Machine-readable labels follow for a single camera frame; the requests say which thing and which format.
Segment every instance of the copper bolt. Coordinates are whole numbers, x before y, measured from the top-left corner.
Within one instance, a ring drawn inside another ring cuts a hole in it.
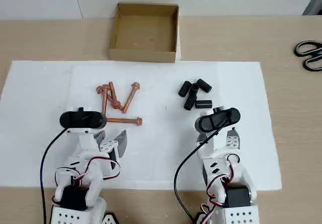
[[[132,84],[132,90],[130,92],[130,95],[127,98],[126,103],[125,103],[125,105],[123,107],[123,110],[122,110],[123,113],[126,113],[127,112],[127,109],[129,108],[129,106],[130,106],[130,104],[131,104],[131,102],[133,100],[133,97],[134,97],[135,92],[137,90],[139,90],[139,89],[140,89],[140,84],[138,82],[134,82]]]
[[[109,89],[109,85],[102,85],[96,88],[97,94],[102,94],[102,113],[104,115],[106,115],[107,95]]]
[[[113,82],[109,82],[109,87],[110,87],[111,98],[112,98],[111,100],[110,99],[109,100],[111,101],[112,107],[114,109],[120,109],[121,103],[116,98],[116,93],[115,93]]]
[[[119,123],[134,123],[137,126],[141,126],[143,123],[142,118],[137,118],[137,119],[128,119],[128,118],[108,118],[108,122],[119,122]]]

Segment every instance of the cardboard box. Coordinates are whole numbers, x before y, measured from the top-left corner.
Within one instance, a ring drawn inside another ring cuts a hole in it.
[[[118,3],[110,59],[175,62],[178,13],[174,4]]]

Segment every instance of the light wood tabletop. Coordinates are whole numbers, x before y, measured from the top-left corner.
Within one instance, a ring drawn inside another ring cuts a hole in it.
[[[304,70],[292,52],[300,41],[322,41],[321,25],[322,17],[300,16],[180,19],[182,60],[261,62],[283,184],[258,194],[261,224],[322,223],[322,73]],[[0,22],[0,89],[15,59],[108,59],[111,29],[110,19]],[[49,211],[53,190],[46,193]],[[189,223],[172,191],[102,196],[120,223]],[[182,198],[197,212],[206,195]],[[0,223],[42,223],[40,189],[0,188]]]

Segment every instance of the scissors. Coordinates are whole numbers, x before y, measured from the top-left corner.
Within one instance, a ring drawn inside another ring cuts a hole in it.
[[[315,46],[314,49],[301,52],[299,49],[303,45]],[[294,54],[298,57],[311,56],[310,58],[303,61],[303,67],[309,71],[322,71],[322,66],[312,67],[310,64],[312,62],[322,59],[322,43],[318,43],[313,40],[307,40],[298,43],[294,48]]]

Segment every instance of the white paper sheet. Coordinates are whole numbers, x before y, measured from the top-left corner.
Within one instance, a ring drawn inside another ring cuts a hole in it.
[[[200,112],[183,110],[184,99],[177,91],[184,80],[198,78],[213,85],[211,93],[198,93],[199,99],[240,110],[242,118],[236,128],[243,163],[257,189],[280,189],[271,119],[257,62],[14,62],[0,101],[0,163],[6,166],[6,178],[0,179],[0,186],[39,186],[41,155],[60,130],[60,114],[68,106],[100,110],[95,88],[108,81],[114,82],[118,99],[124,103],[130,85],[137,81],[141,89],[126,117],[142,117],[143,125],[107,124],[110,138],[128,129],[128,147],[121,160],[121,175],[105,186],[172,189],[176,167],[194,147],[198,135],[194,121]],[[111,107],[108,114],[124,117]],[[225,136],[223,131],[217,143],[224,144]],[[45,163],[45,186],[53,186],[55,168],[64,163],[74,146],[75,139],[64,136],[52,147]],[[204,190],[196,156],[185,165],[178,180],[179,189]]]

